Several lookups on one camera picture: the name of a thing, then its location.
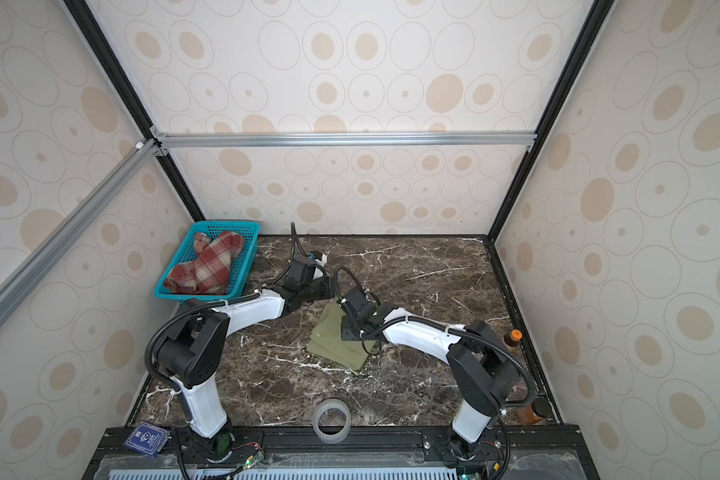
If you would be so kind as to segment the olive green skirt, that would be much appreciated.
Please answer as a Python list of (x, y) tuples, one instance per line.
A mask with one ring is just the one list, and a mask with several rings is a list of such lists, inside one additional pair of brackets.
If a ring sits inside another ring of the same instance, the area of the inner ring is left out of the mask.
[(368, 360), (369, 353), (378, 349), (378, 342), (343, 340), (342, 317), (343, 310), (337, 303), (327, 303), (310, 334), (307, 351), (350, 370), (359, 371)]

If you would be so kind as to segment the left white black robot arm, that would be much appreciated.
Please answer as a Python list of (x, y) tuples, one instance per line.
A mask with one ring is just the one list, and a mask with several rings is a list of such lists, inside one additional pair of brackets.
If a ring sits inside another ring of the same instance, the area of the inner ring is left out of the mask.
[(321, 276), (298, 287), (271, 285), (231, 300), (189, 299), (148, 342), (144, 363), (150, 374), (177, 394), (190, 429), (189, 444), (207, 459), (220, 461), (232, 449), (229, 417), (216, 384), (226, 339), (261, 322), (298, 310), (302, 304), (333, 297)]

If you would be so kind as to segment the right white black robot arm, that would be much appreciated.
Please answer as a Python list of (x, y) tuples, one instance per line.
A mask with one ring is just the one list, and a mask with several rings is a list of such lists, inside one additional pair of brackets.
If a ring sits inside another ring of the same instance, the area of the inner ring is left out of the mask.
[(340, 307), (350, 339), (407, 346), (448, 364), (462, 396), (448, 449), (460, 460), (475, 455), (484, 430), (505, 410), (525, 407), (537, 398), (528, 371), (485, 322), (449, 325), (388, 304), (354, 307), (346, 299)]

